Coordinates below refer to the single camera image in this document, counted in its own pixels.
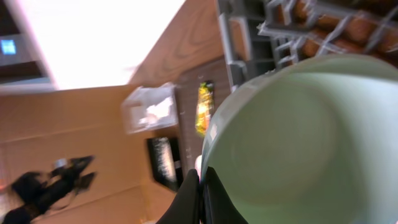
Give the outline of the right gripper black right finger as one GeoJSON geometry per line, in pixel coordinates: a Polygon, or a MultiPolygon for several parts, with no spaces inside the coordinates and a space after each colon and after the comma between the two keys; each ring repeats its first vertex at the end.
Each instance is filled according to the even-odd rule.
{"type": "Polygon", "coordinates": [[[216,171],[208,167],[203,181],[203,222],[248,224],[233,205],[216,171]]]}

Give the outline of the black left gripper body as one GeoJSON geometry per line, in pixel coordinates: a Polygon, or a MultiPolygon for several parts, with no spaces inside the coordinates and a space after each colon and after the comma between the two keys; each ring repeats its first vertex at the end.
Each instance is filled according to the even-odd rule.
{"type": "Polygon", "coordinates": [[[94,156],[59,159],[50,172],[31,171],[22,174],[11,184],[11,192],[22,200],[22,205],[8,211],[2,224],[29,224],[46,214],[59,200],[88,190],[96,172],[81,173],[93,162],[94,156]]]}

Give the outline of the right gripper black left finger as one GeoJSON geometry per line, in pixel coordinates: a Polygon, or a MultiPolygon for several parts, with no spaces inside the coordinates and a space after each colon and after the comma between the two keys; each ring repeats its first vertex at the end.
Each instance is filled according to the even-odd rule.
{"type": "Polygon", "coordinates": [[[199,183],[197,171],[189,170],[170,207],[156,224],[199,224],[199,183]]]}

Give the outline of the mint green bowl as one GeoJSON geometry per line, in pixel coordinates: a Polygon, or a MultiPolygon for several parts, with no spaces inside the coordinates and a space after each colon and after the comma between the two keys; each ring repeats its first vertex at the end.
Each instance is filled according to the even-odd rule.
{"type": "Polygon", "coordinates": [[[326,55],[246,82],[213,115],[201,168],[249,223],[396,223],[396,67],[326,55]]]}

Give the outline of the white tissue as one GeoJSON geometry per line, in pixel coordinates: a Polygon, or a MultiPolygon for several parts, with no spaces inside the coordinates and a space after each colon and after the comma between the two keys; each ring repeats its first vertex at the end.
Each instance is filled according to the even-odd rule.
{"type": "Polygon", "coordinates": [[[146,109],[146,122],[150,125],[166,123],[171,120],[171,107],[173,100],[167,97],[160,103],[151,105],[146,109]]]}

